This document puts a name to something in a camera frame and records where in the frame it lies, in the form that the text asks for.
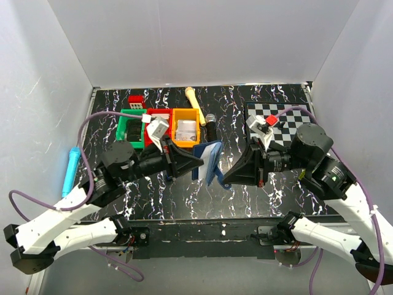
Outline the navy blue card holder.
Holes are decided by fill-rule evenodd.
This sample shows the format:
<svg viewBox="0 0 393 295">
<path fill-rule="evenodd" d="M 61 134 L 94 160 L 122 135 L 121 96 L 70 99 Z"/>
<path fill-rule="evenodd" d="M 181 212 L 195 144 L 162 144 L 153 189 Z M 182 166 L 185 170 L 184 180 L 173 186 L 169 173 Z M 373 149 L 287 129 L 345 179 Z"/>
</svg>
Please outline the navy blue card holder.
<svg viewBox="0 0 393 295">
<path fill-rule="evenodd" d="M 232 185 L 224 183 L 224 174 L 219 168 L 220 155 L 223 151 L 223 142 L 215 140 L 207 143 L 194 145 L 192 153 L 195 157 L 203 161 L 202 166 L 192 170 L 192 180 L 203 179 L 207 186 L 210 186 L 217 178 L 217 182 L 225 189 L 229 190 Z"/>
</svg>

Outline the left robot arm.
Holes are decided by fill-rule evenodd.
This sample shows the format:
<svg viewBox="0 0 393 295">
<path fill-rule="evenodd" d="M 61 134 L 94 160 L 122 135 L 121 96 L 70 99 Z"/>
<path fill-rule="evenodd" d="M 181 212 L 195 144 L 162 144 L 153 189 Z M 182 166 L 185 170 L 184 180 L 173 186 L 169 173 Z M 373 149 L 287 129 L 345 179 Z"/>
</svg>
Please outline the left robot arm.
<svg viewBox="0 0 393 295">
<path fill-rule="evenodd" d="M 92 176 L 76 185 L 65 198 L 31 221 L 6 226 L 5 240 L 14 248 L 10 254 L 12 265 L 32 275 L 81 248 L 137 241 L 143 231 L 131 227 L 119 214 L 94 224 L 78 223 L 125 195 L 125 182 L 161 171 L 177 178 L 203 165 L 202 159 L 178 147 L 168 136 L 160 144 L 160 147 L 152 144 L 138 154 L 127 141 L 112 143 L 101 155 Z"/>
</svg>

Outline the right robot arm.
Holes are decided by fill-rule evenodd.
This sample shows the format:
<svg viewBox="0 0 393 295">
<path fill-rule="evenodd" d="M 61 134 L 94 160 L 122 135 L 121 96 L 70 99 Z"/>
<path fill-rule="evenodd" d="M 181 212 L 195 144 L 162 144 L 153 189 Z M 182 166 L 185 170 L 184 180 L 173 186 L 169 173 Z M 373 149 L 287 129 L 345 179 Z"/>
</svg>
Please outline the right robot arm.
<svg viewBox="0 0 393 295">
<path fill-rule="evenodd" d="M 224 184 L 262 187 L 270 173 L 301 169 L 300 184 L 339 213 L 354 230 L 344 234 L 289 212 L 260 240 L 314 245 L 343 258 L 374 284 L 392 284 L 392 225 L 370 207 L 360 182 L 346 166 L 329 156 L 333 140 L 323 128 L 306 123 L 298 127 L 288 148 L 266 149 L 261 139 L 224 175 Z"/>
</svg>

